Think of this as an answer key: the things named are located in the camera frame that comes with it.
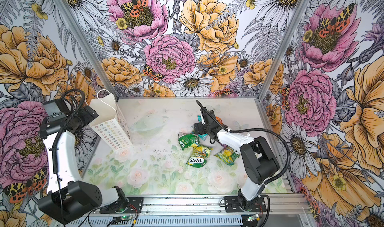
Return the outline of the white paper bag with dots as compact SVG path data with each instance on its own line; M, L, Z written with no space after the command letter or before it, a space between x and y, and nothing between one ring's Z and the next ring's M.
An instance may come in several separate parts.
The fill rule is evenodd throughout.
M107 95L100 97L99 94L103 91L106 91ZM117 152L133 146L128 123L114 94L108 90L99 90L97 97L87 102L86 107L97 115L92 118L89 126L113 151Z

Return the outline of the green round-logo snack packet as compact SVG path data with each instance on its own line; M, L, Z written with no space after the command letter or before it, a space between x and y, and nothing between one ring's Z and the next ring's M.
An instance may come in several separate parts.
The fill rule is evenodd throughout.
M199 138L194 134L179 133L178 142L183 151L187 148L194 148L200 145Z

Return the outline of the green yellow Fox's candy packet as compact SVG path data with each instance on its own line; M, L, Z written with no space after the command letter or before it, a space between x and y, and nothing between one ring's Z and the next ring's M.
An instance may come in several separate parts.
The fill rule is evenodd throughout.
M207 158L210 156L212 150L213 148L207 146L194 147L186 164L194 168L203 167L207 163Z

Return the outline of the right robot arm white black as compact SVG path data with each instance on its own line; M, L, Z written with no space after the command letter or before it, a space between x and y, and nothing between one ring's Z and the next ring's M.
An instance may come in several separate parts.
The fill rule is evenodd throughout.
M240 153L248 178L238 191L238 203L243 211L250 211L256 203L262 201L261 194L267 181L280 170L280 164L268 141L262 136L254 138L249 133L266 132L279 139L281 136L264 128L230 130L220 124L212 110L202 106L200 112L202 121L194 124L194 130L198 134L207 134L211 140Z

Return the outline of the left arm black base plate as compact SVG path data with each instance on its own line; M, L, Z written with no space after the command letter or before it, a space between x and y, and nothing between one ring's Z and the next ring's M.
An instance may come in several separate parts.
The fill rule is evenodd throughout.
M126 197L100 209L100 214L140 214L142 212L143 197Z

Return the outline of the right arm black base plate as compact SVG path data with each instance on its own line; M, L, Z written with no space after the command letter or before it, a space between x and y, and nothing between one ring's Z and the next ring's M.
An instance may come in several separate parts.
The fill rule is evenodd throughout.
M264 213L267 211L266 202L262 197L248 201L240 196L225 196L224 208L227 213Z

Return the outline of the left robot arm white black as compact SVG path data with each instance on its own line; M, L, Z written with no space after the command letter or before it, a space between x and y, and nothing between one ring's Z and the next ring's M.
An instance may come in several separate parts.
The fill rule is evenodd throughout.
M38 200L39 209L63 225L97 209L124 212L129 201L123 190L112 187L101 191L83 181L77 164L76 134L98 115L91 107L70 107L64 99L43 104L48 116L40 126L39 136L48 154L47 196Z

